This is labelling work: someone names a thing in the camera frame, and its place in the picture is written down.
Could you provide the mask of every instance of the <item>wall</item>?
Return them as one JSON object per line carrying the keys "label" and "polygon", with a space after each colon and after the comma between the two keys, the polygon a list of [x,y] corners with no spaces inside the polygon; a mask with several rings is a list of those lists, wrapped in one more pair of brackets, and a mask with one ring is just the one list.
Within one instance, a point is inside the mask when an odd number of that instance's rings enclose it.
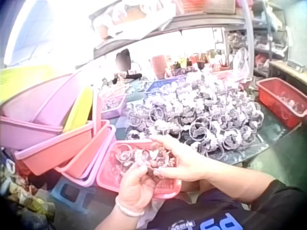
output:
{"label": "wall", "polygon": [[307,66],[307,1],[290,5],[285,14],[293,38],[289,59]]}

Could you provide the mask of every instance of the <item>pile of rings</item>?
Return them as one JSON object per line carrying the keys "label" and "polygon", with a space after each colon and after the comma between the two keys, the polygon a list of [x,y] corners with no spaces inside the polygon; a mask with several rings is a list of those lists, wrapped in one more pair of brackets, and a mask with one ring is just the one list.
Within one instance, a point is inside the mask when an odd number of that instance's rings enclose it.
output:
{"label": "pile of rings", "polygon": [[167,135],[207,157],[250,147],[264,114],[258,102],[232,81],[215,76],[172,82],[128,111],[127,139]]}

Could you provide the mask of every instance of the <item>hand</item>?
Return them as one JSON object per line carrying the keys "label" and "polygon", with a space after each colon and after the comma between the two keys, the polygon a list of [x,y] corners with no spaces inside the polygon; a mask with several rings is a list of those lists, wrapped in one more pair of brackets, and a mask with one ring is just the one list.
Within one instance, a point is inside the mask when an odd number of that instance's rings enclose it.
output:
{"label": "hand", "polygon": [[183,181],[205,179],[207,168],[214,160],[200,155],[190,146],[180,143],[170,135],[152,136],[151,139],[162,144],[179,160],[176,168],[158,168],[154,170],[154,175]]}
{"label": "hand", "polygon": [[138,166],[135,163],[120,183],[119,202],[130,211],[143,212],[154,195],[156,183],[146,173],[146,165]]}

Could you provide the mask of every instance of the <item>person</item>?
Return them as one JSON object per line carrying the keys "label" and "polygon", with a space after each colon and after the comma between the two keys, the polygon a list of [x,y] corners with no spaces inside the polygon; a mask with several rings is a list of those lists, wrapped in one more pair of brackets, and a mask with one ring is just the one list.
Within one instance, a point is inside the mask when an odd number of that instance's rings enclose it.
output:
{"label": "person", "polygon": [[[188,182],[206,180],[214,188],[192,205],[176,198],[166,200],[147,229],[290,230],[305,222],[306,195],[299,189],[268,174],[206,158],[170,136],[151,138],[179,160],[176,168],[159,168],[154,175]],[[96,230],[136,229],[155,189],[146,173],[145,165],[131,166],[121,181],[114,209]]]}

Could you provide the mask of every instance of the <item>wristband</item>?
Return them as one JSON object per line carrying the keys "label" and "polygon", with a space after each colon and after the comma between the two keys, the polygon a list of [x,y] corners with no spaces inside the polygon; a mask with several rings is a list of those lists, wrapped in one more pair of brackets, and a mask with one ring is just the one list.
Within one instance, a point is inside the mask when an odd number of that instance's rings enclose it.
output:
{"label": "wristband", "polygon": [[119,202],[118,196],[115,198],[115,203],[116,203],[117,207],[119,207],[121,212],[128,217],[140,217],[140,216],[144,215],[144,213],[145,213],[145,211],[143,211],[143,212],[133,212],[133,211],[130,211],[129,209],[123,207]]}

